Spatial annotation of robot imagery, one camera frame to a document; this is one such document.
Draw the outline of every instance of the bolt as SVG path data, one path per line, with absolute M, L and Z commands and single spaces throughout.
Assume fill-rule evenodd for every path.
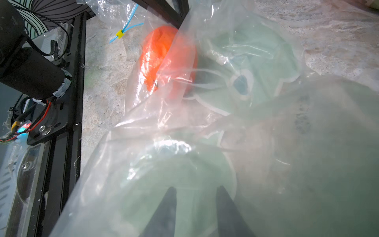
M 30 167 L 30 162 L 26 162 L 25 164 L 22 165 L 23 170 L 27 170 Z
M 45 130 L 46 126 L 45 125 L 42 125 L 38 131 L 42 132 L 43 130 Z
M 51 126 L 42 125 L 39 127 L 38 131 L 42 134 L 42 136 L 45 136 L 51 131 Z

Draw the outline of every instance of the led light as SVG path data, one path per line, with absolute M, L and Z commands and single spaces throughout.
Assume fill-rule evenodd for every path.
M 17 130 L 17 132 L 23 132 L 23 131 L 27 130 L 27 129 L 30 127 L 30 125 L 31 125 L 31 121 L 30 121 L 30 120 L 25 121 L 25 122 L 21 125 L 21 127 Z

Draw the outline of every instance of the gray floor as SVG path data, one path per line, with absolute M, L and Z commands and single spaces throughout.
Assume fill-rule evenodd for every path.
M 379 91 L 379 15 L 343 0 L 256 0 L 256 8 L 292 33 L 305 63 Z M 101 137 L 123 115 L 127 79 L 139 57 L 141 28 L 109 44 L 111 31 L 87 21 L 81 168 Z

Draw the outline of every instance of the plastic bag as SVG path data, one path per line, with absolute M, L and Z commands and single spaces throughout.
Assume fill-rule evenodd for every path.
M 379 68 L 379 15 L 356 0 L 257 1 L 257 8 L 298 38 L 304 61 L 320 75 L 354 80 Z
M 243 1 L 194 5 L 51 236 L 377 235 L 379 97 L 295 48 Z
M 132 108 L 145 101 L 156 91 L 159 86 L 163 86 L 163 77 L 158 77 L 157 71 L 160 69 L 165 57 L 171 47 L 171 44 L 178 32 L 178 30 L 171 24 L 168 24 L 160 17 L 152 13 L 150 10 L 146 16 L 146 20 L 142 32 L 141 43 L 141 56 L 132 70 L 128 78 L 128 85 L 125 97 L 124 111 L 128 112 Z M 183 44 L 187 44 L 187 39 L 182 39 Z M 182 47 L 179 49 L 181 55 L 171 56 L 172 63 L 170 64 L 171 70 L 178 69 L 178 66 L 183 66 L 184 60 L 182 55 L 189 55 L 196 52 L 194 44 L 189 47 Z M 197 61 L 191 62 L 189 67 L 197 66 Z M 187 81 L 192 83 L 196 73 L 193 72 L 191 78 Z
M 129 26 L 134 26 L 144 22 L 146 9 L 137 7 L 132 0 L 77 0 L 78 4 L 87 4 L 112 30 L 109 36 L 113 39 L 119 30 L 122 30 L 130 19 Z

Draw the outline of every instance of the patterned fabric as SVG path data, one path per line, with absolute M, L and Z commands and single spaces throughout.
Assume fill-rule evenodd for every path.
M 44 15 L 56 22 L 66 22 L 73 17 L 88 11 L 90 16 L 95 14 L 87 5 L 80 5 L 76 0 L 8 0 L 12 5 L 27 8 Z M 33 39 L 46 31 L 57 27 L 53 22 L 33 13 L 18 10 L 25 21 L 25 28 Z

